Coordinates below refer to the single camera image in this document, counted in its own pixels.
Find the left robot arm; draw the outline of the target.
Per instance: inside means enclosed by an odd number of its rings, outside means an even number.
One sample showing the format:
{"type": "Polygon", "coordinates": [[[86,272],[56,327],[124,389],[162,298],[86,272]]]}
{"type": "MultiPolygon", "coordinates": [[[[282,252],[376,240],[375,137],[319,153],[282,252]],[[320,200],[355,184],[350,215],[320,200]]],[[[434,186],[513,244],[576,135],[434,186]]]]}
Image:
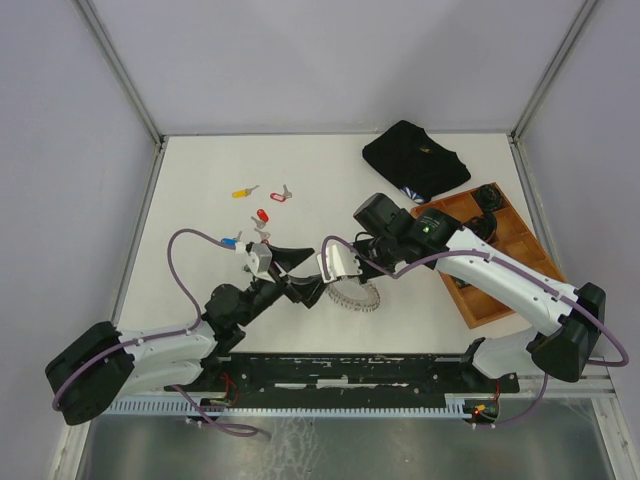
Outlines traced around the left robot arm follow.
{"type": "Polygon", "coordinates": [[[245,289],[221,284],[196,318],[181,326],[119,330],[110,322],[91,326],[45,368],[54,393],[52,407],[67,425],[88,422],[128,395],[193,383],[209,390],[221,378],[219,358],[245,337],[244,327],[286,298],[312,308],[333,281],[325,254],[319,271],[296,277],[292,270],[313,257],[311,248],[251,243],[243,250],[252,274],[245,289]]]}

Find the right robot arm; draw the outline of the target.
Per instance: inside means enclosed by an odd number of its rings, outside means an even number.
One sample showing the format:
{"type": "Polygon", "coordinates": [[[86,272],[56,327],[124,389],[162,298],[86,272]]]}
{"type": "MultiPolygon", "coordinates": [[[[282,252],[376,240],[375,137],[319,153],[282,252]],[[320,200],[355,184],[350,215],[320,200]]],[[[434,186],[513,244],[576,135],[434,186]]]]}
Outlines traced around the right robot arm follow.
{"type": "Polygon", "coordinates": [[[529,368],[564,382],[580,379],[600,337],[602,288],[575,287],[539,273],[436,208],[412,217],[376,193],[354,218],[372,237],[356,242],[356,249],[381,268],[392,271],[401,262],[424,260],[428,268],[476,287],[528,322],[526,330],[472,342],[458,368],[467,389],[481,391],[494,379],[529,368]]]}

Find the metal disc with keyrings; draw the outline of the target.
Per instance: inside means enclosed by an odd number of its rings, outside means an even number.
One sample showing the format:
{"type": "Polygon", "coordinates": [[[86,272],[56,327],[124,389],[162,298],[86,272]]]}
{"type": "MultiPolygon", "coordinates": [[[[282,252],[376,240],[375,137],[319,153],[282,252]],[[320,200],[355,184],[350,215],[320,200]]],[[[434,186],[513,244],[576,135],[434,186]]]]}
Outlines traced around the metal disc with keyrings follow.
{"type": "Polygon", "coordinates": [[[356,312],[373,312],[380,306],[378,289],[371,282],[361,283],[358,279],[343,279],[330,284],[326,294],[337,305],[356,312]]]}

